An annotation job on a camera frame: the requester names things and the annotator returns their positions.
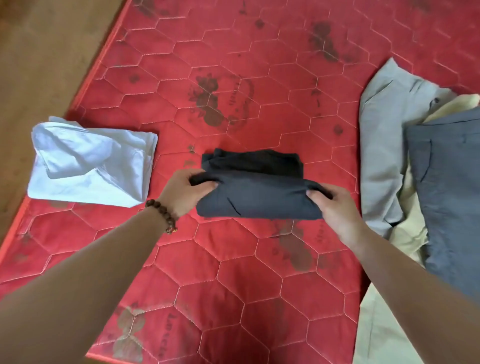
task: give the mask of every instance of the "dark gray pants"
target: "dark gray pants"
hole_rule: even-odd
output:
[[[480,303],[480,108],[407,128],[425,267]]]

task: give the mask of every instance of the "cream fabric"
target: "cream fabric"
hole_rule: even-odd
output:
[[[460,95],[443,105],[424,122],[470,110],[479,104],[480,95]],[[390,243],[421,264],[420,247],[427,242],[427,229],[413,185],[410,162],[399,196],[405,220],[395,226]],[[371,284],[360,305],[353,364],[422,364],[386,302]]]

